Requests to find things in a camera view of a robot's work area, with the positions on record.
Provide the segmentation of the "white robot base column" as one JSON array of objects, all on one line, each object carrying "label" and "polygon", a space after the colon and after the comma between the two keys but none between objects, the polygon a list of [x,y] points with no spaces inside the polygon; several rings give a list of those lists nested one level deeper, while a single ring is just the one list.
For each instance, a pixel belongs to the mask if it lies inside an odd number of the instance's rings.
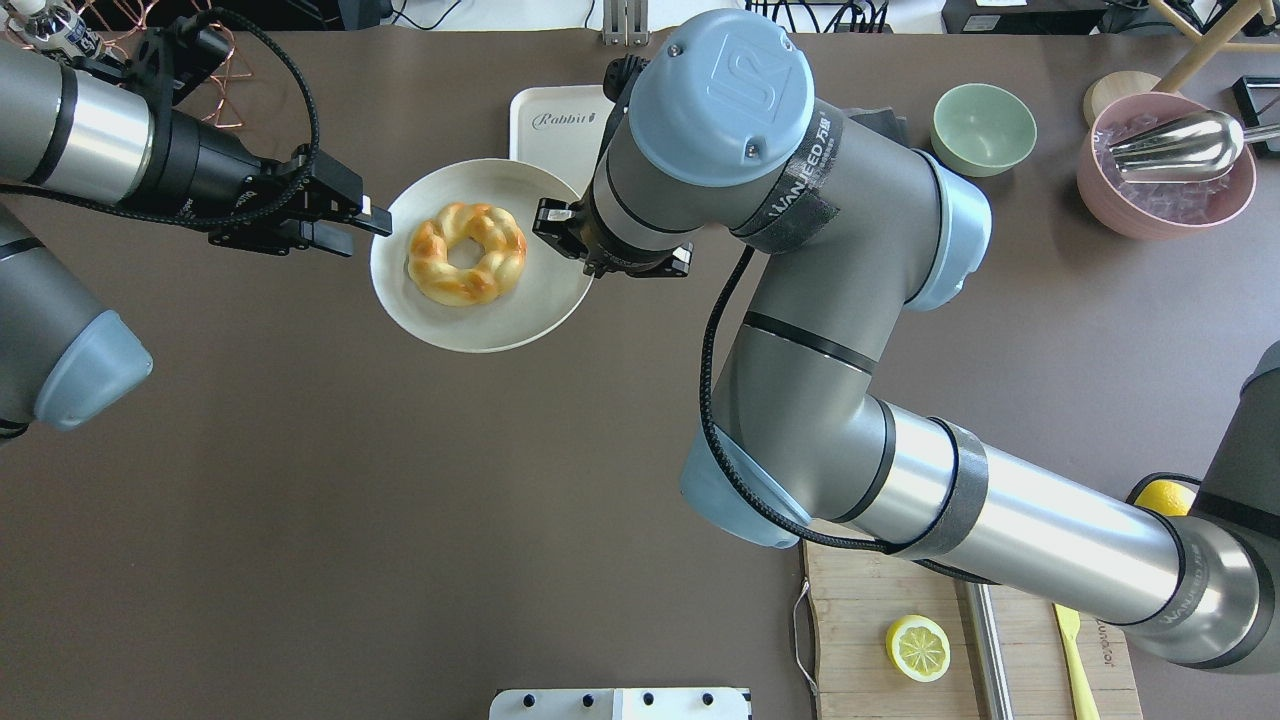
[{"label": "white robot base column", "polygon": [[733,687],[508,689],[489,719],[753,719],[750,691]]}]

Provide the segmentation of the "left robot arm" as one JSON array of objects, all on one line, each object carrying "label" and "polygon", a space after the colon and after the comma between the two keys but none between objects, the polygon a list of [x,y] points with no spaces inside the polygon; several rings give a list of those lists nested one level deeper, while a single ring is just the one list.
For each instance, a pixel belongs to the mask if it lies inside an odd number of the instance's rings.
[{"label": "left robot arm", "polygon": [[[390,213],[316,137],[284,161],[177,110],[179,35],[154,32],[119,85],[3,45],[3,192],[207,233],[284,256],[353,252]],[[146,380],[154,359],[122,316],[10,210],[3,211],[3,441],[81,427]]]}]

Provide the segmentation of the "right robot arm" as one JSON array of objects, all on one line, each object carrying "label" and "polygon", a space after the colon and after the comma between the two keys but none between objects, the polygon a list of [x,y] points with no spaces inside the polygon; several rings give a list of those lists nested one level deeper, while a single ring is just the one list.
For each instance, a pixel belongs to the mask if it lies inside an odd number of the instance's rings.
[{"label": "right robot arm", "polygon": [[684,475],[709,521],[1007,585],[1208,673],[1277,670],[1277,347],[1242,383],[1190,511],[1166,518],[876,396],[911,315],[955,299],[993,213],[925,150],[823,101],[804,51],[744,10],[684,22],[605,72],[581,199],[534,229],[588,275],[682,277],[719,229],[765,261],[721,372],[701,341]]}]

